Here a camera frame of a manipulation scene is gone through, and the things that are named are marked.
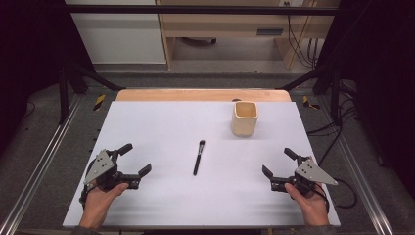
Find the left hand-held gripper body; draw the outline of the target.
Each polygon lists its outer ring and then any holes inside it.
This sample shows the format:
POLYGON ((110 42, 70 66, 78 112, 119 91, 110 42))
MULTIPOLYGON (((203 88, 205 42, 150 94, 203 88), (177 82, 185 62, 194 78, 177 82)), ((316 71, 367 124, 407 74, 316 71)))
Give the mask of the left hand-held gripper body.
POLYGON ((103 191, 115 188, 120 183, 127 183, 128 189, 137 189, 141 178, 138 174, 123 174, 117 169, 118 156, 114 156, 114 150, 101 150, 87 168, 84 179, 86 191, 94 186, 100 187, 103 191))

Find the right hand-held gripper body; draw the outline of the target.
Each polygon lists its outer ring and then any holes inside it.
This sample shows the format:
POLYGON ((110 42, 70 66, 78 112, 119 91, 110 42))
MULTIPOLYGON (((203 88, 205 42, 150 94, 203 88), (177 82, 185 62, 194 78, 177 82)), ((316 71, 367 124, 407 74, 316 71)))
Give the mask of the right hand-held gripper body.
POLYGON ((287 192, 285 184, 292 184, 303 196, 315 189, 317 183, 337 185, 338 181, 320 168, 311 158, 300 158, 300 164, 294 175, 288 178, 276 177, 269 172, 269 181, 272 191, 287 192))

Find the beige square cup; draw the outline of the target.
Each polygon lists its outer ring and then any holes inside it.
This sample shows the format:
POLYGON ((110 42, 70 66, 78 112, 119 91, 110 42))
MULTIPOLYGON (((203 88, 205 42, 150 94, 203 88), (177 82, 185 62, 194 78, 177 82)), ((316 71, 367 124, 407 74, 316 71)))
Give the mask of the beige square cup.
POLYGON ((251 101, 238 101, 234 105, 231 130, 240 137, 252 136, 258 119, 257 105, 251 101))

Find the person's right hand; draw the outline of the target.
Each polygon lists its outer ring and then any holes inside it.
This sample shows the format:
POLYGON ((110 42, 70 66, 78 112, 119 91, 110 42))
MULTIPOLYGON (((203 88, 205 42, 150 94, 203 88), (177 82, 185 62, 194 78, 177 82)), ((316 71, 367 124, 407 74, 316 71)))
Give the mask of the person's right hand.
POLYGON ((298 203, 304 224, 306 226, 325 226, 330 221, 324 200, 324 192, 319 184, 314 186, 314 191, 304 196, 290 183, 285 184, 288 194, 298 203))

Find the person's left hand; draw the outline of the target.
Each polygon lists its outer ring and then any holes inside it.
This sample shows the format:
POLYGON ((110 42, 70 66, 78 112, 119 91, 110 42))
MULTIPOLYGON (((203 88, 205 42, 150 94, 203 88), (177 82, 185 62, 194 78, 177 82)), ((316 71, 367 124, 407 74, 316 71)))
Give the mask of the person's left hand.
POLYGON ((108 192, 94 188, 88 193, 79 226, 97 231, 104 223, 112 202, 128 188, 127 183, 120 183, 108 192))

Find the yellow black floor tape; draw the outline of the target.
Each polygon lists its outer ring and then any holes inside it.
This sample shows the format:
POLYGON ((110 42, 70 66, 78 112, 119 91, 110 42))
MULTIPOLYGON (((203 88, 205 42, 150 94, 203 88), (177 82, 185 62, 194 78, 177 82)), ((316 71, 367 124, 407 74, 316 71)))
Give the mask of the yellow black floor tape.
POLYGON ((304 107, 307 107, 313 110, 320 110, 319 105, 313 105, 309 103, 307 96, 302 96, 302 103, 304 107))
POLYGON ((94 105, 93 111, 98 111, 100 110, 104 100, 105 100, 106 95, 105 94, 101 94, 98 96, 96 103, 94 105))

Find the white board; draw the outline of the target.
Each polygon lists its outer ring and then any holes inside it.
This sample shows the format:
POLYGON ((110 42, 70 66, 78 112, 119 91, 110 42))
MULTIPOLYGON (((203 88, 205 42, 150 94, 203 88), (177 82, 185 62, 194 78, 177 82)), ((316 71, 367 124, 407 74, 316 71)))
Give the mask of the white board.
POLYGON ((94 150, 133 149, 118 168, 135 173, 151 164, 136 190, 111 205, 112 228, 266 228, 303 223, 289 195, 274 192, 262 173, 293 175, 297 164, 284 153, 313 151, 297 105, 260 102, 252 136, 233 134, 231 102, 113 102, 94 150), (198 173, 199 143, 206 140, 198 173))

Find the black metal stand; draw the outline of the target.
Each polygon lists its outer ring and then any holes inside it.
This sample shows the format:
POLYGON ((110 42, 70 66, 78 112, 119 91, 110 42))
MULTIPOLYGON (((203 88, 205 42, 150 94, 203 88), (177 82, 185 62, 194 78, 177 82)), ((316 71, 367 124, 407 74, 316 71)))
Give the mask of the black metal stand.
POLYGON ((312 91, 315 95, 323 95, 327 92, 328 89, 331 89, 330 92, 330 117, 335 125, 341 125, 341 115, 340 115, 340 104, 339 104, 339 95, 340 95, 340 74, 338 69, 334 66, 323 65, 314 69, 300 78, 289 82, 288 84, 278 87, 278 90, 291 91, 295 87, 309 81, 312 78, 316 78, 312 91))
POLYGON ((123 87, 118 86, 92 70, 76 63, 64 63, 62 69, 59 71, 59 91, 60 91, 60 107, 61 116, 59 124, 63 124, 69 117, 69 93, 68 85, 71 86, 76 94, 84 94, 88 90, 88 86, 84 81, 84 77, 89 77, 94 81, 100 83, 113 91, 123 90, 123 87))

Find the wooden table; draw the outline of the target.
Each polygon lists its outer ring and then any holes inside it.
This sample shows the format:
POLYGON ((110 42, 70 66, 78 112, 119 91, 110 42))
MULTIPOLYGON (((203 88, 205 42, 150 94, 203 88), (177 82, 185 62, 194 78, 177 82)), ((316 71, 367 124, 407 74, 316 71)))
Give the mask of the wooden table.
POLYGON ((290 94, 275 89, 124 89, 117 101, 291 102, 290 94))

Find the white cabinet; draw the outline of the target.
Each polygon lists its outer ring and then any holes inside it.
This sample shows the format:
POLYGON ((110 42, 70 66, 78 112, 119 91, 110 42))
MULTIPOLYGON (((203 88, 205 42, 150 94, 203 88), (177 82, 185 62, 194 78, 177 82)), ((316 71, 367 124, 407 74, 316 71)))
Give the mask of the white cabinet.
POLYGON ((71 14, 94 65, 165 64, 157 14, 71 14))

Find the dark curtain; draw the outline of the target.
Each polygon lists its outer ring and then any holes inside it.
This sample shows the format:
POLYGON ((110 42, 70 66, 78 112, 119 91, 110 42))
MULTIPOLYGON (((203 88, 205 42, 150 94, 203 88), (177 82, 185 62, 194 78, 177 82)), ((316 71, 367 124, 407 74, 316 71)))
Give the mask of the dark curtain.
POLYGON ((383 157, 415 199, 415 0, 340 0, 319 58, 356 83, 356 102, 383 157))
POLYGON ((65 62, 94 70, 66 0, 0 0, 0 154, 28 98, 59 82, 65 62))

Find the wooden desk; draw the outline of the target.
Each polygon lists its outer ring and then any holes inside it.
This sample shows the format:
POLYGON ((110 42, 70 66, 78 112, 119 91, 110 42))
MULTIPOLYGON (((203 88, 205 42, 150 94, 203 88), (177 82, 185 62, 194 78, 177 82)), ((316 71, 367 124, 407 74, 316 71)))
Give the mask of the wooden desk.
MULTIPOLYGON (((162 5, 314 7, 337 8, 341 0, 156 0, 162 5)), ((305 38, 323 40, 332 16, 160 14, 167 59, 172 60, 174 40, 179 37, 270 37, 275 40, 284 66, 290 69, 300 55, 305 38)))

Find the aluminium rail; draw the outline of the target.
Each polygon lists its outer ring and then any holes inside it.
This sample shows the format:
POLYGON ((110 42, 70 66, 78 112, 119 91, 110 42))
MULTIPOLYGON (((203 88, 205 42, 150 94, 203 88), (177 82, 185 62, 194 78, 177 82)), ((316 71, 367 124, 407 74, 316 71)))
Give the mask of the aluminium rail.
POLYGON ((17 231, 17 228, 19 227, 26 210, 30 205, 34 194, 39 188, 50 163, 54 160, 56 153, 68 132, 69 126, 71 125, 71 122, 79 108, 81 100, 81 95, 73 96, 72 102, 69 106, 69 114, 58 125, 52 139, 49 141, 47 148, 37 163, 36 168, 33 170, 30 178, 26 182, 22 192, 12 207, 12 210, 0 225, 0 235, 14 235, 17 231))
POLYGON ((378 235, 393 235, 392 227, 376 198, 369 181, 363 174, 361 167, 356 161, 351 148, 346 142, 344 136, 339 132, 338 139, 335 141, 340 156, 343 158, 351 181, 355 187, 356 194, 360 198, 366 212, 378 235))

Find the black horizontal frame bar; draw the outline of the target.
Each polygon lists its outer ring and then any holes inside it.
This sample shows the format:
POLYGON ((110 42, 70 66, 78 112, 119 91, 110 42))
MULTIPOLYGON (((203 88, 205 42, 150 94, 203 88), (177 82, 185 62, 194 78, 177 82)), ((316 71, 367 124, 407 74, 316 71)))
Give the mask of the black horizontal frame bar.
POLYGON ((338 8, 185 5, 66 5, 71 13, 335 16, 338 8))

